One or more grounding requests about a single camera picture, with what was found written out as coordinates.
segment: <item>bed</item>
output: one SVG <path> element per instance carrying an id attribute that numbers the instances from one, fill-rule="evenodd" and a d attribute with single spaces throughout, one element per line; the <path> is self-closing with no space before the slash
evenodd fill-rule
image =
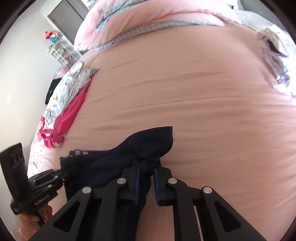
<path id="1" fill-rule="evenodd" d="M 276 92 L 263 43 L 238 23 L 134 36 L 81 58 L 100 69 L 62 147 L 32 142 L 28 176 L 60 168 L 70 150 L 107 150 L 148 128 L 173 126 L 161 161 L 189 186 L 213 187 L 268 241 L 296 216 L 295 106 Z M 50 202 L 57 212 L 65 190 Z M 173 240 L 173 212 L 147 196 L 137 240 Z"/>

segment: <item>peach fitted sheet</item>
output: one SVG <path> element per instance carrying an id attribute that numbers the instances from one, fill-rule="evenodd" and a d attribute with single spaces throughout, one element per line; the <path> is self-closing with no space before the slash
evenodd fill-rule
<path id="1" fill-rule="evenodd" d="M 255 32 L 243 26 L 184 26 L 133 37 L 82 59 L 100 68 L 63 146 L 32 143 L 28 175 L 59 168 L 75 148 L 111 149 L 134 132 L 173 126 L 162 158 L 189 186 L 213 187 L 268 241 L 296 215 L 296 107 L 273 90 Z M 64 189 L 50 204 L 66 202 Z M 173 241 L 171 207 L 152 187 L 139 241 Z"/>

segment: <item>metal pin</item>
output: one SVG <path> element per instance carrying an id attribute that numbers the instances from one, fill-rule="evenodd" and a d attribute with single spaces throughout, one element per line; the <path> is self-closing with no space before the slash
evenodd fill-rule
<path id="1" fill-rule="evenodd" d="M 171 177 L 171 178 L 169 178 L 168 183 L 170 183 L 170 184 L 176 184 L 177 181 L 178 181 L 177 179 Z"/>
<path id="2" fill-rule="evenodd" d="M 119 179 L 117 179 L 117 183 L 118 184 L 125 184 L 126 183 L 126 179 L 125 178 L 119 178 Z"/>
<path id="3" fill-rule="evenodd" d="M 210 194 L 210 193 L 212 193 L 212 188 L 210 188 L 210 187 L 205 187 L 204 189 L 203 189 L 203 191 L 204 191 L 204 193 L 207 193 L 207 194 Z"/>
<path id="4" fill-rule="evenodd" d="M 82 189 L 82 192 L 87 194 L 87 193 L 90 193 L 91 192 L 91 188 L 90 187 L 85 187 Z"/>

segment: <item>navy blue garment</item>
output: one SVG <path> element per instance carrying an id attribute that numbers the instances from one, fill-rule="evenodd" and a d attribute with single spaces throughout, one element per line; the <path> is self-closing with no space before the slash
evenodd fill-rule
<path id="1" fill-rule="evenodd" d="M 78 166 L 79 173 L 74 179 L 65 182 L 69 200 L 83 187 L 105 187 L 109 182 L 122 176 L 124 169 L 132 167 L 135 157 L 141 159 L 140 190 L 138 204 L 121 207 L 120 240 L 133 241 L 142 209 L 146 204 L 146 195 L 151 187 L 151 176 L 160 157 L 173 145 L 173 128 L 158 127 L 137 132 L 129 136 L 117 147 L 107 151 L 71 151 L 74 157 L 61 157 L 62 169 Z"/>

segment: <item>small decorative item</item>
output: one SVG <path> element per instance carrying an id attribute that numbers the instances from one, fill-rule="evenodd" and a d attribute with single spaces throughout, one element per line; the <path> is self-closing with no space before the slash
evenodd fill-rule
<path id="1" fill-rule="evenodd" d="M 49 39 L 52 43 L 56 43 L 60 37 L 61 35 L 59 35 L 57 32 L 53 32 L 53 31 L 45 32 L 45 38 Z"/>

